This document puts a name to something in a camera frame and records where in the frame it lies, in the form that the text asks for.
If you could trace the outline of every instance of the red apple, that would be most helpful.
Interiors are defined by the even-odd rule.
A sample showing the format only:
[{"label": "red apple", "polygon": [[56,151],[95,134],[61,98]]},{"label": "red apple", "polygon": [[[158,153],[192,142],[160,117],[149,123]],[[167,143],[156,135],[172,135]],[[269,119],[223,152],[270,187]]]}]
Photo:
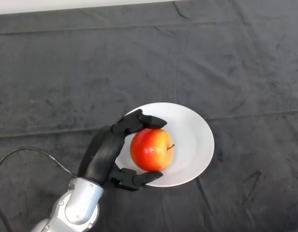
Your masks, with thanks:
[{"label": "red apple", "polygon": [[130,154],[141,169],[163,171],[173,160],[173,144],[170,134],[163,129],[144,129],[138,132],[130,145]]}]

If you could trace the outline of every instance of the silver robot wrist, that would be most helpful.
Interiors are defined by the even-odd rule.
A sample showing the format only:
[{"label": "silver robot wrist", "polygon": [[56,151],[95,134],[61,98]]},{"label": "silver robot wrist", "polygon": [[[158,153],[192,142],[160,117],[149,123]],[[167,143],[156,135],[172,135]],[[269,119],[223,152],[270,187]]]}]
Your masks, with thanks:
[{"label": "silver robot wrist", "polygon": [[90,180],[75,178],[68,189],[55,203],[50,218],[42,220],[31,232],[86,232],[93,227],[99,216],[102,187]]}]

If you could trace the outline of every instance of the black cable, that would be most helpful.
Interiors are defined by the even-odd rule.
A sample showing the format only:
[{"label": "black cable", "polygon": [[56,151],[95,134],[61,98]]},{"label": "black cable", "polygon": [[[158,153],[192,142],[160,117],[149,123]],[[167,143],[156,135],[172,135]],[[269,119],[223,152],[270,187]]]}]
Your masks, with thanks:
[{"label": "black cable", "polygon": [[[57,160],[56,160],[53,156],[51,156],[48,152],[43,151],[43,150],[41,150],[41,149],[39,149],[39,148],[29,147],[29,146],[27,146],[27,147],[19,147],[19,148],[16,148],[16,149],[12,150],[11,152],[7,153],[6,155],[4,155],[3,158],[0,159],[0,166],[2,165],[2,163],[4,162],[4,160],[6,160],[7,157],[9,157],[11,154],[13,154],[13,153],[15,153],[15,152],[17,152],[17,151],[22,151],[22,150],[38,151],[38,152],[40,152],[40,153],[46,155],[47,157],[50,157],[55,163],[57,163],[57,164],[58,164],[64,171],[68,172],[72,177],[74,177],[74,178],[77,177],[73,172],[71,172],[71,171],[69,171],[67,168],[65,168],[59,161],[57,161]],[[7,231],[7,232],[13,232],[12,229],[11,229],[11,227],[10,227],[10,225],[9,225],[9,223],[8,223],[8,221],[7,221],[6,216],[5,216],[4,213],[2,212],[1,208],[0,208],[0,218],[1,218],[2,222],[4,223],[4,226],[5,226],[5,228],[6,228],[6,231]]]}]

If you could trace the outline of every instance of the dark gray fabric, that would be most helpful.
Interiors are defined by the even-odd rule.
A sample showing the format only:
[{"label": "dark gray fabric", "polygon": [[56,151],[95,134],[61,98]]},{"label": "dark gray fabric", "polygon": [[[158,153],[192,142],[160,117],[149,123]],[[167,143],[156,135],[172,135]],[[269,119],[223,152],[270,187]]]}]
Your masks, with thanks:
[{"label": "dark gray fabric", "polygon": [[[178,103],[212,128],[211,164],[177,187],[107,186],[93,231],[298,231],[298,0],[176,6],[0,15],[0,158],[31,145],[76,172],[97,128]],[[14,231],[49,216],[68,180],[34,152],[10,157],[0,204]]]}]

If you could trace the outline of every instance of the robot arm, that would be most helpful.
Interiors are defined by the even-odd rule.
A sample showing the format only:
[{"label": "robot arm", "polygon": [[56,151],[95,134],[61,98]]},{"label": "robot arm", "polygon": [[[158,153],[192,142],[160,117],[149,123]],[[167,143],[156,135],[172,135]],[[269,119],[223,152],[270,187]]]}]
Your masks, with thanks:
[{"label": "robot arm", "polygon": [[126,136],[145,128],[160,129],[166,124],[160,118],[144,115],[139,109],[111,127],[101,128],[91,140],[78,177],[70,181],[68,192],[55,203],[50,218],[38,223],[31,232],[86,232],[98,219],[98,201],[103,194],[101,186],[108,179],[117,188],[135,191],[160,178],[161,172],[137,175],[136,171],[126,168],[111,171]]}]

